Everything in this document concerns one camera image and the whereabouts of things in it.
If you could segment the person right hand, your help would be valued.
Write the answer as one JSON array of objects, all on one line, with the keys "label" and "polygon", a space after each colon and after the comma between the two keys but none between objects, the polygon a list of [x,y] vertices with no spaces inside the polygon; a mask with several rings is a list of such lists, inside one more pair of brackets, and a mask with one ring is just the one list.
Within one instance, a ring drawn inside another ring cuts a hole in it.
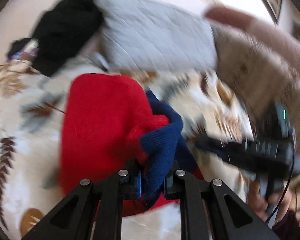
[{"label": "person right hand", "polygon": [[[247,205],[257,214],[257,216],[262,219],[264,222],[267,220],[268,215],[266,213],[268,205],[276,206],[284,192],[284,189],[274,192],[268,197],[268,200],[265,200],[260,195],[260,183],[258,180],[255,180],[249,184],[249,191],[247,194]],[[293,194],[290,189],[287,190],[285,196],[279,206],[275,222],[279,222],[283,219],[287,211],[289,210]]]}]

